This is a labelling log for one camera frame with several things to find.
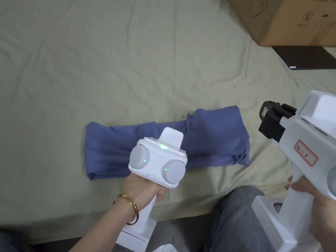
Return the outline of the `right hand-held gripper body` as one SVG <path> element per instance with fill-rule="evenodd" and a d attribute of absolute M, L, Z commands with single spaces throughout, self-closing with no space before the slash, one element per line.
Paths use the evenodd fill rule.
<path fill-rule="evenodd" d="M 259 131 L 292 163 L 293 182 L 305 176 L 327 198 L 336 196 L 336 97 L 311 91 L 291 118 L 266 113 Z M 309 233 L 313 196 L 289 189 L 284 198 L 257 196 L 252 209 L 276 252 L 318 252 Z"/>

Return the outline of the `person's left hand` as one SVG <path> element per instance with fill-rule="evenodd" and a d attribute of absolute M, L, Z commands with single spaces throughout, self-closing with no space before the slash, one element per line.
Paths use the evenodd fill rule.
<path fill-rule="evenodd" d="M 124 183 L 122 194 L 128 196 L 141 211 L 156 197 L 158 201 L 162 200 L 168 188 L 131 173 Z"/>

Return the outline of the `person's right hand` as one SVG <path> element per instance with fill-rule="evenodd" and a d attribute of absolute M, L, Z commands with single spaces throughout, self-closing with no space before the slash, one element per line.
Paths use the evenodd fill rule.
<path fill-rule="evenodd" d="M 305 177 L 302 176 L 298 181 L 293 182 L 293 176 L 288 178 L 291 184 L 286 185 L 297 192 L 306 192 L 314 197 L 312 206 L 311 233 L 319 241 L 323 238 L 335 238 L 336 234 L 336 202 L 322 195 L 316 187 Z"/>

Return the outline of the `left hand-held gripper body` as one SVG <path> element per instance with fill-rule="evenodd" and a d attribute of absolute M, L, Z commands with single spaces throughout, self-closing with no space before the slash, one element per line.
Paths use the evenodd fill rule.
<path fill-rule="evenodd" d="M 166 188 L 176 188 L 186 172 L 187 154 L 182 150 L 183 133 L 164 128 L 158 139 L 140 139 L 131 151 L 129 170 Z M 151 211 L 156 202 L 152 199 L 139 213 L 134 225 L 126 225 L 117 239 L 118 245 L 148 245 L 156 226 Z"/>

